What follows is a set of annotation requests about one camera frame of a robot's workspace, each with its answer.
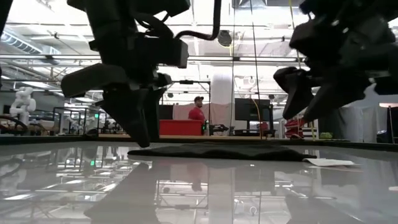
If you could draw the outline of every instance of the baseball cap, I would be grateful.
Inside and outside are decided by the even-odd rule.
[[[205,99],[203,96],[197,96],[193,101],[196,102],[198,100],[203,100],[203,99]]]

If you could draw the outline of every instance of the red box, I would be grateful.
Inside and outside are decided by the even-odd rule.
[[[160,120],[160,135],[201,136],[202,121],[195,120]]]

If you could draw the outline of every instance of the reflective table surface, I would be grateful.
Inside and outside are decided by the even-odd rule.
[[[128,142],[0,146],[0,223],[398,222],[397,153],[289,147],[359,166],[128,157]]]

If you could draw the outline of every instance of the person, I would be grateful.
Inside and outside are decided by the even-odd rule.
[[[188,119],[205,122],[205,115],[203,114],[203,112],[201,110],[201,107],[203,106],[203,102],[202,102],[203,99],[204,99],[204,97],[202,97],[202,96],[195,97],[195,99],[194,99],[195,107],[194,107],[194,109],[189,111]]]

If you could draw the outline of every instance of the red shirt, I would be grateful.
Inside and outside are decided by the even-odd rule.
[[[198,121],[205,121],[205,115],[203,114],[200,108],[195,107],[191,111],[189,111],[188,119],[194,119]]]

